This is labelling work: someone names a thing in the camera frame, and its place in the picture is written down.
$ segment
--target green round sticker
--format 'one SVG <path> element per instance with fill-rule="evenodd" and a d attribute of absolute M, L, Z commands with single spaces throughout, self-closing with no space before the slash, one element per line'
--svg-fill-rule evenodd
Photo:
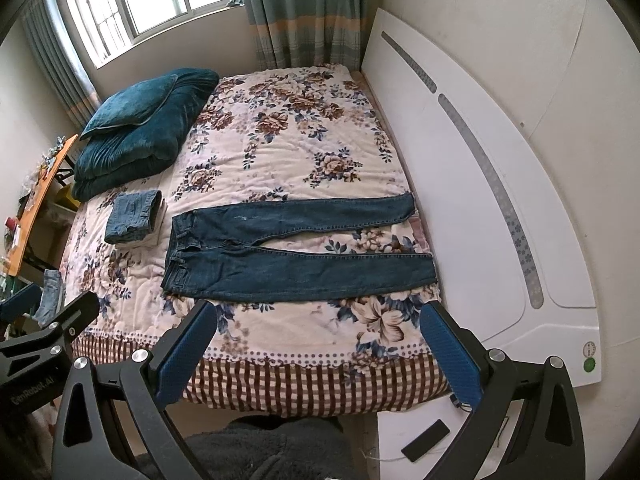
<path fill-rule="evenodd" d="M 593 357 L 589 357 L 587 359 L 584 360 L 584 371 L 585 372 L 593 372 L 593 370 L 596 367 L 596 359 L 594 359 Z"/>

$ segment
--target round sticker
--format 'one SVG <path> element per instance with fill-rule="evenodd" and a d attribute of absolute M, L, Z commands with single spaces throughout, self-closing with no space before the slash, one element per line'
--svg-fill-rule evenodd
<path fill-rule="evenodd" d="M 593 357 L 588 357 L 584 360 L 584 371 L 589 373 L 589 372 L 593 372 L 593 370 L 596 367 L 596 359 L 594 359 Z"/>
<path fill-rule="evenodd" d="M 596 355 L 596 343 L 594 343 L 593 341 L 589 341 L 582 348 L 582 355 L 584 355 L 585 357 L 593 357 L 594 355 Z"/>

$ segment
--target white folded garment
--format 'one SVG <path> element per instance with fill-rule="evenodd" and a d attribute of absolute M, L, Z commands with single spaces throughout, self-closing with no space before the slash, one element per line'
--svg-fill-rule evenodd
<path fill-rule="evenodd" d="M 133 242 L 128 242 L 126 244 L 117 244 L 116 248 L 118 250 L 125 249 L 133 249 L 136 247 L 155 247 L 160 242 L 160 230 L 162 228 L 162 221 L 164 220 L 164 215 L 166 214 L 166 202 L 164 198 L 158 208 L 158 215 L 156 216 L 156 227 L 154 228 L 152 233 L 149 233 L 142 240 L 135 240 Z"/>

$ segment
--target metal screw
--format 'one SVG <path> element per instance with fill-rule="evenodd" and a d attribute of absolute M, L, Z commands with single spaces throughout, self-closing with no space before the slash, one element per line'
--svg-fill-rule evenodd
<path fill-rule="evenodd" d="M 133 359 L 137 363 L 141 363 L 145 361 L 146 358 L 149 357 L 149 352 L 147 352 L 144 348 L 139 348 L 133 354 L 131 354 L 131 359 Z"/>
<path fill-rule="evenodd" d="M 89 359 L 87 359 L 86 357 L 79 357 L 74 361 L 74 368 L 77 368 L 78 370 L 82 370 L 82 368 L 84 368 L 88 364 L 89 364 Z"/>
<path fill-rule="evenodd" d="M 506 355 L 499 348 L 491 348 L 491 350 L 489 350 L 489 359 L 491 359 L 491 361 L 501 363 L 504 361 L 505 357 Z"/>
<path fill-rule="evenodd" d="M 549 358 L 549 364 L 552 365 L 553 368 L 562 368 L 564 366 L 564 361 L 556 355 L 553 355 Z"/>

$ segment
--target curtain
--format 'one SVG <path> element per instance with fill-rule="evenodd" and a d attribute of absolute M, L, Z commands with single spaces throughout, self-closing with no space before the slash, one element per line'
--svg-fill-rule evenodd
<path fill-rule="evenodd" d="M 78 131 L 100 107 L 100 98 L 78 57 L 56 0 L 29 0 L 21 14 L 33 55 Z"/>
<path fill-rule="evenodd" d="M 260 69 L 341 63 L 359 70 L 367 0 L 244 0 Z"/>

